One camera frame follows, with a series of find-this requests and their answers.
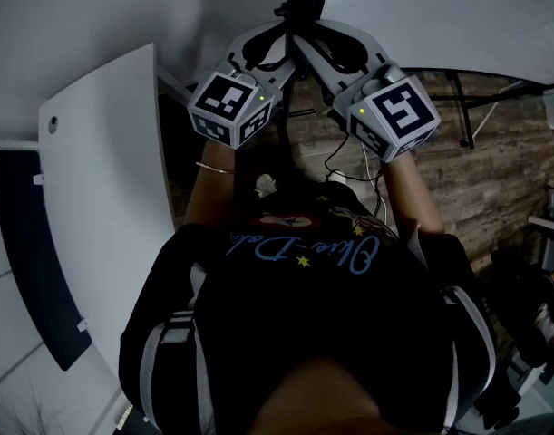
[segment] bracelet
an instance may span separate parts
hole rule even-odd
[[[219,172],[220,174],[236,174],[237,173],[235,170],[224,170],[224,169],[212,168],[208,164],[200,163],[198,161],[196,161],[196,165],[200,166],[201,168],[206,168],[206,169],[213,170],[214,172]]]

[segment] white table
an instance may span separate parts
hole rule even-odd
[[[554,0],[326,0],[322,18],[369,32],[403,67],[554,83]]]
[[[82,77],[39,111],[55,249],[89,334],[116,374],[120,335],[174,233],[157,93],[150,44]]]

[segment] white shoe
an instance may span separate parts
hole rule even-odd
[[[347,185],[347,178],[342,171],[335,169],[335,172],[332,172],[327,177],[327,182],[339,182],[340,184]]]
[[[268,197],[271,193],[277,191],[277,181],[271,178],[268,174],[262,174],[258,176],[257,188],[255,191],[258,193],[259,198]]]

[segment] person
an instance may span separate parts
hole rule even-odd
[[[399,236],[335,181],[233,227],[235,151],[208,141],[201,165],[121,336],[132,404],[163,433],[452,427],[492,378],[491,327],[413,156],[383,166]]]

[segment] yellow star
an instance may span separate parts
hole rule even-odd
[[[309,264],[310,259],[306,259],[304,256],[298,257],[297,259],[298,259],[298,263],[300,265],[303,265],[303,267],[307,267],[307,266],[311,267],[311,265]]]

